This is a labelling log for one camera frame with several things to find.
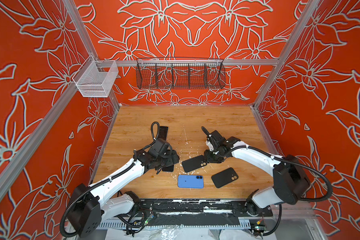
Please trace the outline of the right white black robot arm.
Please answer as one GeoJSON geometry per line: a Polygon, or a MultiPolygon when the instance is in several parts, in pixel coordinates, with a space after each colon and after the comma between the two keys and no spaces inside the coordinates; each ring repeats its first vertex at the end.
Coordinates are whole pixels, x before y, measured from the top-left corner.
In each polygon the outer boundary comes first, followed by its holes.
{"type": "Polygon", "coordinates": [[[263,190],[255,190],[246,199],[245,210],[250,216],[257,216],[262,209],[270,205],[295,205],[298,201],[322,202],[333,194],[333,186],[328,178],[319,171],[299,162],[299,159],[273,155],[248,145],[236,137],[224,138],[218,131],[209,132],[201,128],[207,136],[205,151],[207,161],[223,162],[227,158],[243,160],[269,174],[273,178],[273,186],[263,190]],[[311,186],[306,171],[323,180],[326,193],[317,198],[305,198],[303,195],[311,186]]]}

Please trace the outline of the black smartphone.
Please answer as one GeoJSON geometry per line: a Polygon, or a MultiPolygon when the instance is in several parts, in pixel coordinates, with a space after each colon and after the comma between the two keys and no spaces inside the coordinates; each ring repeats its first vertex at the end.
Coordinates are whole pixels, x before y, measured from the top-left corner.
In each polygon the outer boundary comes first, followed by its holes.
{"type": "Polygon", "coordinates": [[[168,136],[168,130],[169,127],[166,126],[160,126],[159,127],[159,134],[158,134],[158,139],[162,139],[162,140],[167,140],[167,136],[168,136]]]}
{"type": "Polygon", "coordinates": [[[163,167],[162,171],[172,173],[174,171],[174,165],[168,166],[168,167],[163,167]]]}

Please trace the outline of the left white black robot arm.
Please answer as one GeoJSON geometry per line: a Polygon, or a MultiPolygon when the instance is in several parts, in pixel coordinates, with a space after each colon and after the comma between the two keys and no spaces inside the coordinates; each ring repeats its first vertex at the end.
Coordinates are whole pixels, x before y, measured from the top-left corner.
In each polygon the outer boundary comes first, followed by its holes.
{"type": "Polygon", "coordinates": [[[126,225],[128,234],[134,235],[143,229],[150,210],[142,209],[141,199],[132,191],[118,197],[115,195],[148,171],[160,173],[180,160],[167,142],[168,127],[160,126],[158,122],[153,122],[151,126],[158,128],[156,133],[151,133],[153,141],[135,150],[125,165],[94,184],[80,184],[75,188],[60,222],[63,237],[87,237],[102,221],[113,217],[119,218],[126,225]]]}

